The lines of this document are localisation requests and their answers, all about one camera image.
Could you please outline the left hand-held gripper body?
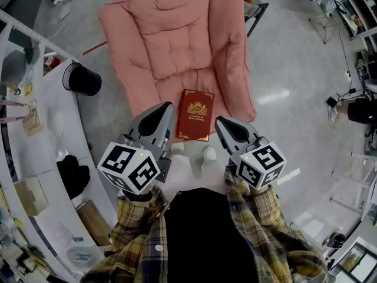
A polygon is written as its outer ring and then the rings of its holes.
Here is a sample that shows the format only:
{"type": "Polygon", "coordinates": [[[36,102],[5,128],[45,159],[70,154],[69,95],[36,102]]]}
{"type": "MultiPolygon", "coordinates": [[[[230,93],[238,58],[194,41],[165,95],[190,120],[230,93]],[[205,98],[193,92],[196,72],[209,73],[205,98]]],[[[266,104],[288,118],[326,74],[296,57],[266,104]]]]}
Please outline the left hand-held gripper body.
{"type": "Polygon", "coordinates": [[[132,194],[140,194],[153,182],[164,183],[171,160],[166,157],[169,138],[158,145],[155,138],[148,144],[127,134],[109,143],[97,169],[115,187],[132,194]]]}

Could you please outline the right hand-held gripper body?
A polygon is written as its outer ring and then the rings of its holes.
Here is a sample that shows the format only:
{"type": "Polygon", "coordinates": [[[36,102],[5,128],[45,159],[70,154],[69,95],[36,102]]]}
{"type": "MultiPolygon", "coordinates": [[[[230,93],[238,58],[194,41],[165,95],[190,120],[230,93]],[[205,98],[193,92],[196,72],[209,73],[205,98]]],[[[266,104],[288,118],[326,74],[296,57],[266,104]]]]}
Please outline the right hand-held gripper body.
{"type": "Polygon", "coordinates": [[[258,137],[230,156],[227,168],[238,180],[245,181],[254,190],[271,185],[285,168],[287,160],[273,141],[258,137]]]}

